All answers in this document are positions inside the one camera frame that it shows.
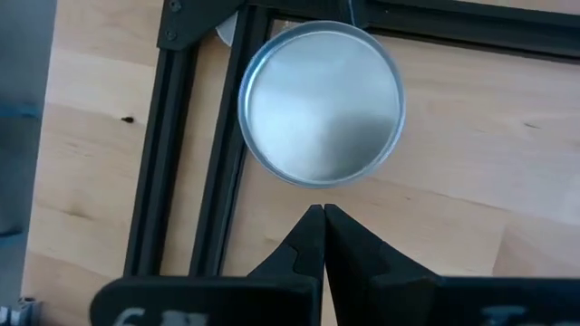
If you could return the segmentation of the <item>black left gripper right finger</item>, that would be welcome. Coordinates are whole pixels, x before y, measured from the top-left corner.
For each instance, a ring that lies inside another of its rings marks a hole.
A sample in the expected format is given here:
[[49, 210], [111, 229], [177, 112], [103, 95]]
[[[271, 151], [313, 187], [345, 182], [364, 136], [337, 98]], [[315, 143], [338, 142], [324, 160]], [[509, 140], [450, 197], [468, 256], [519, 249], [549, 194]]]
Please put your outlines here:
[[579, 282], [443, 276], [327, 204], [325, 265], [340, 325], [576, 325]]

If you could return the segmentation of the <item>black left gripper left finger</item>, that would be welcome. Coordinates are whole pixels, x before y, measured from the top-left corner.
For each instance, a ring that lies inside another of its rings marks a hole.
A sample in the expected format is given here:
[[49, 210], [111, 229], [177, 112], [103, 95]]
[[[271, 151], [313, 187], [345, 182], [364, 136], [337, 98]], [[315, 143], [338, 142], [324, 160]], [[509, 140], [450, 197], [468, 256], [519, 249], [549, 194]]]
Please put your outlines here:
[[135, 276], [92, 300], [93, 325], [317, 325], [324, 288], [325, 214], [310, 206], [246, 276]]

